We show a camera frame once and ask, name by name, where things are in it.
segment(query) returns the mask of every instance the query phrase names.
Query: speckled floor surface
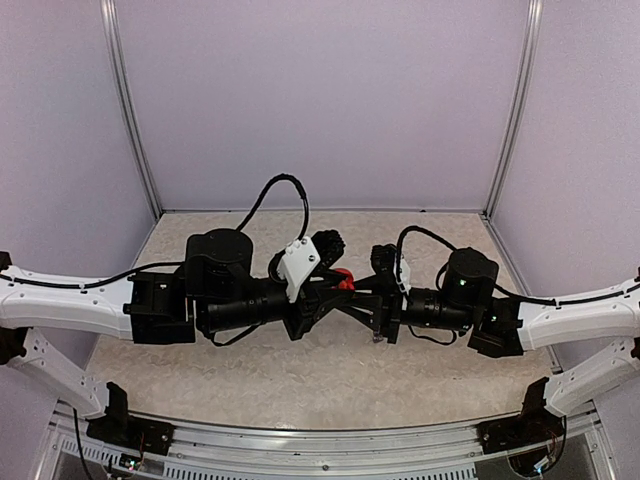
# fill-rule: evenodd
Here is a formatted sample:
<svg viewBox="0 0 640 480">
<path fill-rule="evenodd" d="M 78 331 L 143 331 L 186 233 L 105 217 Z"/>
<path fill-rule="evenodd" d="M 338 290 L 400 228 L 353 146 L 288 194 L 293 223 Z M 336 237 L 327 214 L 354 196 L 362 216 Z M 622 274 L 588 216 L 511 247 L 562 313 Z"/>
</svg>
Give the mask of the speckled floor surface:
<svg viewBox="0 0 640 480">
<path fill-rule="evenodd" d="M 235 227 L 244 214 L 167 214 L 139 263 L 182 260 L 189 235 Z M 245 232 L 254 242 L 252 274 L 265 276 L 272 255 L 297 235 L 301 213 L 258 213 Z M 407 225 L 433 229 L 458 247 L 471 245 L 501 264 L 499 281 L 513 288 L 481 220 L 473 214 L 311 213 L 309 232 L 337 229 L 347 247 L 337 266 L 356 278 L 371 273 L 374 244 L 395 243 Z M 448 251 L 411 234 L 405 258 L 414 286 L 432 287 Z M 224 340 L 235 334 L 219 335 Z M 446 332 L 429 331 L 443 339 Z M 493 360 L 466 347 L 442 347 L 401 328 L 397 345 L 374 344 L 371 332 L 340 312 L 302 340 L 281 323 L 216 348 L 198 332 L 195 345 L 144 346 L 101 337 L 89 371 L 125 388 L 132 410 L 187 420 L 294 429 L 389 428 L 473 419 L 519 410 L 529 383 L 549 374 L 545 352 Z"/>
</svg>

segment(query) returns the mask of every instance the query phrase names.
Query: white wall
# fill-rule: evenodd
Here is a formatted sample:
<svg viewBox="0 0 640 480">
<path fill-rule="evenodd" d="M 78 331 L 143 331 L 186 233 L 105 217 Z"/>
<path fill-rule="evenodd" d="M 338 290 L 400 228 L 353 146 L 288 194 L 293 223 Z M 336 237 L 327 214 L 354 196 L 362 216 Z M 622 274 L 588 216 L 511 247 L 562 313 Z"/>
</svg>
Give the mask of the white wall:
<svg viewBox="0 0 640 480">
<path fill-rule="evenodd" d="M 495 224 L 532 293 L 631 278 L 640 265 L 640 4 L 548 0 Z M 565 367 L 602 342 L 568 344 Z M 640 381 L 597 399 L 621 480 L 640 471 Z"/>
<path fill-rule="evenodd" d="M 286 171 L 315 208 L 480 211 L 528 3 L 118 2 L 165 208 L 249 208 Z"/>
<path fill-rule="evenodd" d="M 118 107 L 99 2 L 0 6 L 0 250 L 36 271 L 131 266 L 152 227 Z M 77 363 L 95 336 L 49 332 Z M 0 478 L 26 478 L 55 398 L 0 367 Z"/>
</svg>

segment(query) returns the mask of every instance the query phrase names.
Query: black mount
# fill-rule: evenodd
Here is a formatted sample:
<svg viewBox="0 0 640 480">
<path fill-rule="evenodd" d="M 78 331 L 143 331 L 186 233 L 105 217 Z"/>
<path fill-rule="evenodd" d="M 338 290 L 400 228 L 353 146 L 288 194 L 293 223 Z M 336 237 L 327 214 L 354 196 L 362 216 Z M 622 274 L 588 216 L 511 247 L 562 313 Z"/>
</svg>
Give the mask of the black mount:
<svg viewBox="0 0 640 480">
<path fill-rule="evenodd" d="M 88 420 L 87 436 L 138 452 L 167 455 L 175 427 L 167 422 L 129 414 L 127 392 L 113 382 L 107 383 L 109 406 L 105 416 Z"/>
<path fill-rule="evenodd" d="M 562 419 L 544 407 L 544 389 L 548 377 L 529 385 L 519 415 L 490 420 L 478 425 L 478 435 L 485 454 L 512 450 L 539 442 L 546 442 L 553 433 L 564 435 Z"/>
</svg>

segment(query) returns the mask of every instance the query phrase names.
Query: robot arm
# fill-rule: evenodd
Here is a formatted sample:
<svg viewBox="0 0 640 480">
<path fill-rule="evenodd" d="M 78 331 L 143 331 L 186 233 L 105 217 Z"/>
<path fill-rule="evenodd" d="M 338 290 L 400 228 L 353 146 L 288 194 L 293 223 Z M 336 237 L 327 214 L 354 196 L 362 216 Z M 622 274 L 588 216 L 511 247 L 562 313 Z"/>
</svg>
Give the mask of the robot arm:
<svg viewBox="0 0 640 480">
<path fill-rule="evenodd" d="M 591 338 L 614 340 L 571 370 L 530 385 L 519 415 L 481 423 L 485 453 L 544 441 L 549 432 L 562 435 L 562 417 L 639 374 L 639 282 L 640 277 L 603 290 L 550 299 L 547 304 L 519 302 L 517 334 L 524 351 Z"/>
<path fill-rule="evenodd" d="M 245 334 L 278 320 L 297 340 L 338 309 L 390 343 L 396 343 L 400 325 L 445 329 L 469 333 L 469 347 L 494 358 L 567 341 L 619 338 L 576 368 L 531 385 L 520 415 L 480 424 L 487 453 L 545 441 L 549 432 L 561 435 L 560 417 L 640 370 L 640 278 L 557 299 L 493 298 L 498 265 L 471 248 L 454 249 L 435 290 L 411 287 L 409 266 L 394 245 L 375 246 L 374 275 L 358 281 L 331 268 L 343 251 L 336 231 L 318 232 L 277 254 L 267 278 L 254 278 L 251 240 L 218 229 L 190 237 L 185 260 L 173 273 L 137 271 L 113 281 L 36 274 L 0 254 L 0 365 L 47 384 L 89 419 L 90 436 L 136 449 L 142 437 L 150 442 L 147 451 L 160 454 L 168 451 L 173 427 L 129 415 L 126 392 L 86 375 L 34 327 L 147 344 L 193 343 L 199 330 L 221 346 L 232 342 L 217 343 L 217 332 L 247 327 Z"/>
</svg>

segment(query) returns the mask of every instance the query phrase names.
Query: cable connector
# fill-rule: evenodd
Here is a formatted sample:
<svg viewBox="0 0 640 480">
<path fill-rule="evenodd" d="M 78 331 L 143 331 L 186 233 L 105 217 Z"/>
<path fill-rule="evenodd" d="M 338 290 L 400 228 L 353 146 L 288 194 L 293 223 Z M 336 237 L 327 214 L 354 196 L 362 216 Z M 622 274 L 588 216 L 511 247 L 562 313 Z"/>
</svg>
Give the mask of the cable connector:
<svg viewBox="0 0 640 480">
<path fill-rule="evenodd" d="M 402 293 L 409 293 L 411 291 L 411 267 L 404 259 L 404 255 L 400 259 L 400 275 L 396 273 L 396 266 L 393 268 L 393 276 L 396 279 L 396 283 L 398 284 L 398 288 Z"/>
</svg>

